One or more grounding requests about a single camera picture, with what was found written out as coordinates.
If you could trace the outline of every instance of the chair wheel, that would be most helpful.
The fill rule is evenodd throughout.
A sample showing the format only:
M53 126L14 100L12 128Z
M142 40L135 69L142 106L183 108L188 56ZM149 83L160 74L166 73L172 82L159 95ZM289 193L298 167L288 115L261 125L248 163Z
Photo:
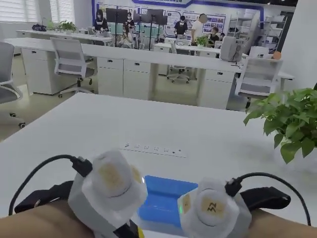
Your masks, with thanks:
M24 128L25 126L26 126L25 122L19 124L19 127L20 127L21 129Z

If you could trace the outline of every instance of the window blind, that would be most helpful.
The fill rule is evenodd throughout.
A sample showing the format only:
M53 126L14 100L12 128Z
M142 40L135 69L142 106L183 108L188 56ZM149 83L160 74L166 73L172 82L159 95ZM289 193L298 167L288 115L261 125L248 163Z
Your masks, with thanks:
M50 3L53 22L75 21L73 0L50 0Z
M38 22L36 0L0 0L0 21Z

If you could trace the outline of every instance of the blue box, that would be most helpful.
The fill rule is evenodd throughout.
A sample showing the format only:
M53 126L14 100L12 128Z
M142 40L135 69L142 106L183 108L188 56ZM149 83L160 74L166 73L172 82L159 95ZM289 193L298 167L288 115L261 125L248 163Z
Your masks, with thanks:
M177 199L198 187L197 183L145 176L148 197L139 208L142 220L171 224L181 227Z

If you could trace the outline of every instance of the power outlet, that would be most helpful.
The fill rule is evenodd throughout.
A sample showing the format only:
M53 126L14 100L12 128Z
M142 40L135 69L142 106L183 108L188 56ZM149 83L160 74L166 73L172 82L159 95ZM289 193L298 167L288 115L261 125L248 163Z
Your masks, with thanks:
M184 153L182 149L171 149L164 146L152 146L152 145L144 145L144 144L136 144L136 143L127 142L127 143L124 143L120 147L120 149L186 158L186 154Z

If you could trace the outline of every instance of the wrist strap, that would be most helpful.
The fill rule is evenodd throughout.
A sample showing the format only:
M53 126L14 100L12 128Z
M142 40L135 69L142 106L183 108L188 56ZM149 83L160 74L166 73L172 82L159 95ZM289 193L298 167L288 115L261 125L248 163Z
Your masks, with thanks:
M291 197L275 187L253 188L240 193L250 212L260 209L283 209Z
M54 185L48 190L34 191L17 205L14 211L20 213L56 200L67 200L72 185L73 181L67 181L60 185Z

